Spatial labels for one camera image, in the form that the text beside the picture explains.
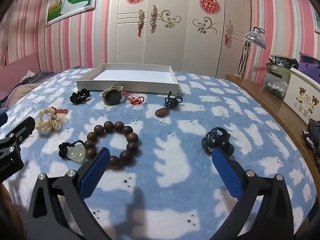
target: metal screw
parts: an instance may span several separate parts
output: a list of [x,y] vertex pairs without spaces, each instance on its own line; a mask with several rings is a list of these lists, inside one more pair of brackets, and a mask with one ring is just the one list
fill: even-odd
[[254,173],[254,171],[251,171],[251,170],[248,170],[247,172],[246,172],[246,174],[247,174],[247,176],[248,177],[254,177],[256,174]]
[[44,173],[41,173],[39,176],[38,176],[38,179],[39,180],[43,180],[45,178],[45,174]]
[[276,175],[276,179],[277,179],[277,180],[283,180],[283,176],[282,176],[281,174],[277,174],[277,175]]
[[68,173],[67,173],[67,175],[69,177],[73,177],[75,174],[76,174],[76,171],[74,171],[74,170],[68,171]]

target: red beaded bracelet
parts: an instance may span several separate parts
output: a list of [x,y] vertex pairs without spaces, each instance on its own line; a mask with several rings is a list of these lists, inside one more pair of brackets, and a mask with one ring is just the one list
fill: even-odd
[[95,149],[95,143],[98,140],[98,136],[103,136],[105,131],[107,133],[111,133],[115,130],[118,133],[123,133],[127,137],[127,150],[120,153],[120,156],[111,156],[109,167],[111,169],[118,169],[122,164],[128,165],[132,163],[133,157],[139,151],[138,141],[139,137],[136,133],[133,132],[131,126],[124,126],[123,122],[116,122],[113,124],[110,121],[104,123],[102,125],[96,125],[93,129],[93,132],[89,132],[87,134],[87,141],[84,142],[85,156],[88,160],[92,160],[96,155],[97,151]]

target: watch face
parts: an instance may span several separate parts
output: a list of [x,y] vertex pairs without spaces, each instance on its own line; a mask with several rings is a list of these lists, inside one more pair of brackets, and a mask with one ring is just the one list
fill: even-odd
[[121,92],[119,90],[112,89],[106,93],[105,100],[110,106],[117,105],[121,101]]

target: white box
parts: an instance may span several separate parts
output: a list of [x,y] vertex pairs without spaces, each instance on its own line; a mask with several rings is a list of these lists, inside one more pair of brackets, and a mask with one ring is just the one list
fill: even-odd
[[320,120],[320,85],[294,68],[284,102],[308,125],[309,119]]
[[123,86],[124,91],[178,93],[179,84],[170,66],[148,64],[102,64],[77,80],[78,90],[104,91]]

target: watch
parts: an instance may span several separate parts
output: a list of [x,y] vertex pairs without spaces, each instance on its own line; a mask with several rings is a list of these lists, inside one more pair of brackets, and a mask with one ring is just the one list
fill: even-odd
[[120,103],[123,98],[123,86],[112,86],[102,92],[103,102],[106,105],[114,106]]

